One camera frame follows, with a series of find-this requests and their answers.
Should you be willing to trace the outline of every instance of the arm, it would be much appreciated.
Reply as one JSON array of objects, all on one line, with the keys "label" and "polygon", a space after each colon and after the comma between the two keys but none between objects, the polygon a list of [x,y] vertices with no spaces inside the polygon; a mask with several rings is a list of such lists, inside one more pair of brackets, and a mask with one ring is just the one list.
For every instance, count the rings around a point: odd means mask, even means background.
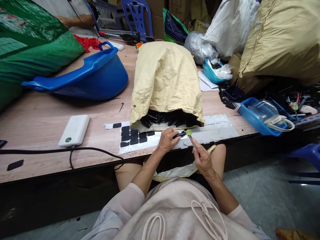
[{"label": "arm", "polygon": [[195,164],[212,188],[220,211],[228,215],[239,206],[239,203],[213,169],[210,153],[194,138],[192,138],[192,141],[196,146],[196,148],[192,150]]},{"label": "arm", "polygon": [[92,14],[82,14],[79,16],[79,18],[66,18],[62,16],[55,17],[59,19],[60,22],[62,22],[62,24],[65,25],[68,29],[71,27],[90,28],[95,24],[95,20]]},{"label": "arm", "polygon": [[137,173],[137,175],[133,178],[132,183],[137,185],[142,190],[144,196],[147,196],[152,177],[161,159],[181,139],[181,137],[177,137],[172,140],[172,137],[177,135],[178,133],[179,132],[173,131],[172,128],[168,128],[165,131],[162,131],[157,149],[151,154],[150,158]]}]

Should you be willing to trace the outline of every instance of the plastic bag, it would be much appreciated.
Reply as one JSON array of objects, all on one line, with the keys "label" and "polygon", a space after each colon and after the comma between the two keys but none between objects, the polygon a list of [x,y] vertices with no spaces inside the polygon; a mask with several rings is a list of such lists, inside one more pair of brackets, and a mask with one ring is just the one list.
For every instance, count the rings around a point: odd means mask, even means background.
[{"label": "plastic bag", "polygon": [[193,31],[189,33],[184,43],[184,47],[194,56],[195,63],[200,65],[204,64],[206,59],[217,58],[219,56],[219,53],[210,43],[202,40],[203,37],[204,34]]},{"label": "plastic bag", "polygon": [[256,0],[223,0],[203,40],[225,61],[234,53],[242,53],[259,6]]},{"label": "plastic bag", "polygon": [[229,65],[229,64],[225,64],[225,65],[222,65],[221,68],[213,69],[211,64],[215,64],[215,63],[219,63],[220,64],[220,59],[215,58],[215,59],[211,59],[211,60],[208,59],[207,60],[207,64],[213,70],[214,74],[218,78],[230,80],[232,78],[231,69],[233,67],[231,65]]},{"label": "plastic bag", "polygon": [[164,40],[183,45],[189,34],[183,23],[163,8]]},{"label": "plastic bag", "polygon": [[34,2],[0,0],[0,111],[22,93],[21,82],[49,77],[83,51],[59,20]]},{"label": "plastic bag", "polygon": [[218,78],[230,80],[232,78],[232,74],[231,74],[232,68],[233,67],[231,65],[225,64],[221,68],[214,69],[213,71]]},{"label": "plastic bag", "polygon": [[[212,145],[208,152],[211,153],[216,148],[216,144]],[[176,167],[173,169],[170,169],[165,172],[157,173],[155,172],[153,175],[153,180],[157,182],[163,182],[165,180],[168,180],[173,177],[190,177],[192,174],[194,174],[196,171],[198,171],[198,168],[196,167],[195,162],[188,164],[183,167]]]}]

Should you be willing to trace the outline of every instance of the charging cable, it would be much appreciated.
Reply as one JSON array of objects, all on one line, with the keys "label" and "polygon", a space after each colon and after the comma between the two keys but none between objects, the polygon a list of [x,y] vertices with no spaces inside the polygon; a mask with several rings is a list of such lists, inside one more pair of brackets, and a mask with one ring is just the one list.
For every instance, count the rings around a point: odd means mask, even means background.
[{"label": "charging cable", "polygon": [[112,153],[109,153],[105,150],[102,150],[100,148],[92,148],[92,147],[79,147],[79,148],[76,148],[75,147],[76,145],[73,145],[71,148],[65,148],[65,149],[53,149],[53,150],[17,150],[17,149],[8,149],[8,150],[4,150],[4,149],[1,149],[0,150],[0,155],[4,155],[4,154],[46,154],[46,153],[57,153],[57,152],[70,152],[70,157],[69,157],[69,162],[70,162],[70,166],[71,166],[71,169],[74,169],[73,165],[72,165],[72,162],[71,162],[71,156],[72,156],[72,153],[73,151],[78,151],[78,150],[95,150],[95,151],[99,151],[99,152],[103,152],[105,154],[108,154],[112,157],[115,157],[115,158],[119,158],[122,160],[122,163],[121,165],[115,169],[115,170],[118,170],[119,168],[121,168],[124,164],[124,158],[123,157],[119,157],[117,155],[114,155]]}]

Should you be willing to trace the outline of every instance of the white sleeve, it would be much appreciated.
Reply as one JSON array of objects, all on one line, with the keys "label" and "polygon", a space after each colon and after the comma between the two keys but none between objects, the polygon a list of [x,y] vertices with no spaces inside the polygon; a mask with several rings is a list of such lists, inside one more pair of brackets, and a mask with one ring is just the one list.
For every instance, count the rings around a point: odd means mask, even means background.
[{"label": "white sleeve", "polygon": [[123,225],[141,208],[143,202],[144,194],[141,189],[130,183],[104,206],[91,232],[82,240],[113,239]]},{"label": "white sleeve", "polygon": [[235,210],[228,214],[228,217],[252,232],[260,240],[271,240],[261,227],[258,227],[250,220],[249,216],[240,204]]},{"label": "white sleeve", "polygon": [[142,207],[144,194],[134,183],[115,195],[105,206],[119,216],[123,224]]}]

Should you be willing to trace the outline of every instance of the clear plastic bag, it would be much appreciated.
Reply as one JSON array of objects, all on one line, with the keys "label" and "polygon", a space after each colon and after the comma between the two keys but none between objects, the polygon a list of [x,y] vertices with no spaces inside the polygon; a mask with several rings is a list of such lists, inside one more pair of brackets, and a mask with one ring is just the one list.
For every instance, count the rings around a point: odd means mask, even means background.
[{"label": "clear plastic bag", "polygon": [[208,42],[202,40],[204,34],[193,31],[189,33],[184,43],[184,47],[188,49],[194,56],[196,64],[204,64],[206,59],[217,58],[219,53]]},{"label": "clear plastic bag", "polygon": [[[211,64],[215,64],[215,63],[220,63],[220,59],[216,58],[216,59],[212,59],[210,60]],[[231,69],[233,67],[229,64],[225,64],[223,65],[221,68],[218,69],[213,69],[214,74],[220,78],[220,79],[226,79],[226,80],[230,80],[232,78],[232,74],[231,74]]]}]

